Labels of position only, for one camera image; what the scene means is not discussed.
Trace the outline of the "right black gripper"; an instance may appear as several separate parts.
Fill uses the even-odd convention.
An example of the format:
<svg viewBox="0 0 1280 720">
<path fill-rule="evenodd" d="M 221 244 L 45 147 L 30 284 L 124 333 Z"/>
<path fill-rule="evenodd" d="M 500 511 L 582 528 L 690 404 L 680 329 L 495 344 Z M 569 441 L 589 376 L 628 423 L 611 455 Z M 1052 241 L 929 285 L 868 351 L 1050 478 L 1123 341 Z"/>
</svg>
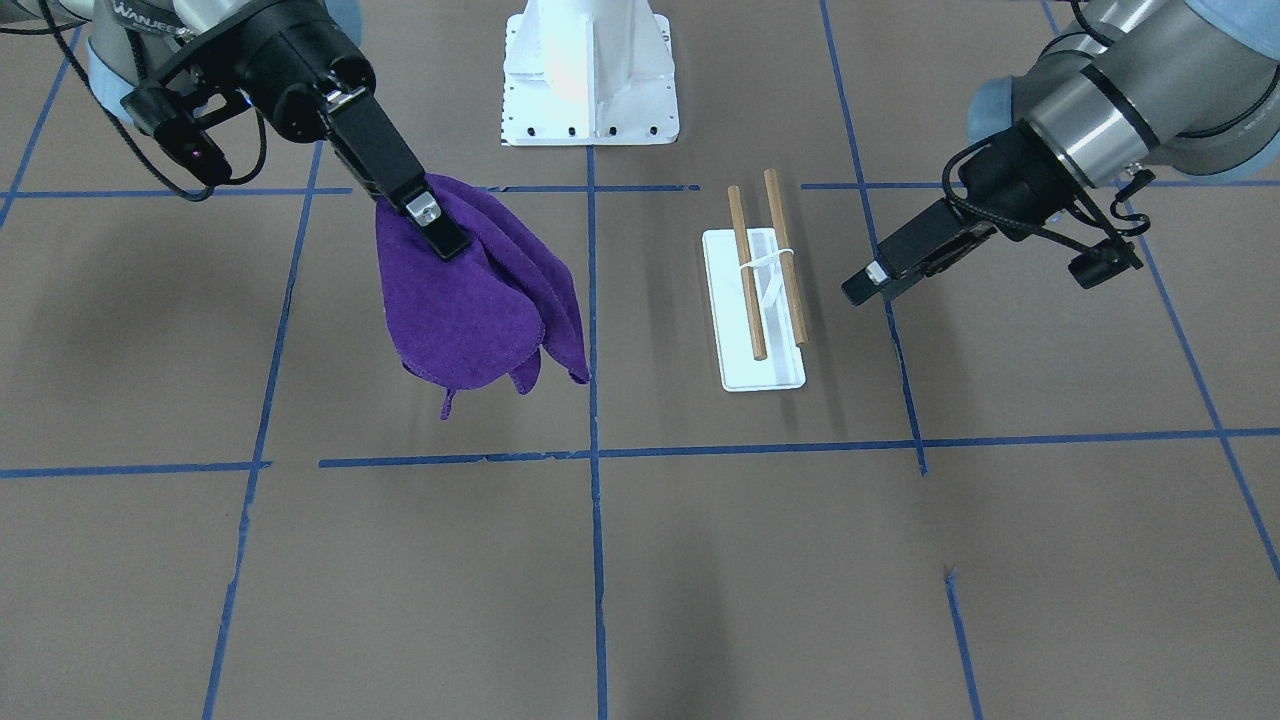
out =
<svg viewBox="0 0 1280 720">
<path fill-rule="evenodd" d="M 366 193 L 387 200 L 449 261 L 471 240 L 374 97 L 378 79 L 362 37 L 357 1 L 247 1 L 178 51 L 160 69 L 160 83 L 183 77 L 200 97 L 238 91 L 292 142 L 325 135 Z"/>
</svg>

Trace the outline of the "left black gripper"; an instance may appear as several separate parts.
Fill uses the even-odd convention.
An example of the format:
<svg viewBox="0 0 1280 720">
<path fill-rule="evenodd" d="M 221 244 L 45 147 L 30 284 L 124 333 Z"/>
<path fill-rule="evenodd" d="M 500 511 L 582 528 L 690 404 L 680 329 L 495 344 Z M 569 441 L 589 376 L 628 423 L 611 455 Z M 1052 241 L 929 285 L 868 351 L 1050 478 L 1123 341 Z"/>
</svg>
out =
<svg viewBox="0 0 1280 720">
<path fill-rule="evenodd" d="M 850 304 L 892 301 L 946 272 L 992 234 L 1069 241 L 1048 228 L 1073 205 L 1078 184 L 1029 126 L 1011 126 L 950 159 L 950 201 L 941 199 L 878 245 L 876 259 L 841 284 Z"/>
</svg>

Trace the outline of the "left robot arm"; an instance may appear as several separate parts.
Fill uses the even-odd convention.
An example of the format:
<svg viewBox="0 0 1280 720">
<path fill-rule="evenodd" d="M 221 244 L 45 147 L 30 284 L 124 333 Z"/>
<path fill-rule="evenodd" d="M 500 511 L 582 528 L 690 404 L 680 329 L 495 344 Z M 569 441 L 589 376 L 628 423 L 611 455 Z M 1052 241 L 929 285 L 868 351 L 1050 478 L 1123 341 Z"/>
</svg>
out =
<svg viewBox="0 0 1280 720">
<path fill-rule="evenodd" d="M 1023 76 L 984 83 L 942 197 L 844 282 L 854 305 L 896 299 L 992 234 L 1071 250 L 1085 290 L 1139 269 L 1149 218 L 1124 205 L 1167 167 L 1233 182 L 1277 158 L 1275 1 L 1074 3 Z"/>
</svg>

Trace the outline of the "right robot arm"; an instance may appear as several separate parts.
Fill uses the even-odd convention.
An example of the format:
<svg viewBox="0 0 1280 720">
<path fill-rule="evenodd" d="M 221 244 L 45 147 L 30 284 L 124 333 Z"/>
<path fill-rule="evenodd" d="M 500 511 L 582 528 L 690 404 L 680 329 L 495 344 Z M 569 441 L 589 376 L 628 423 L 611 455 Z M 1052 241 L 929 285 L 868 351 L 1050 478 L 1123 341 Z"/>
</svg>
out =
<svg viewBox="0 0 1280 720">
<path fill-rule="evenodd" d="M 357 1 L 5 1 L 3 32 L 49 36 L 123 138 L 152 138 L 198 202 L 246 184 L 209 131 L 244 111 L 259 133 L 326 141 L 358 184 L 440 259 L 470 241 L 375 97 Z"/>
</svg>

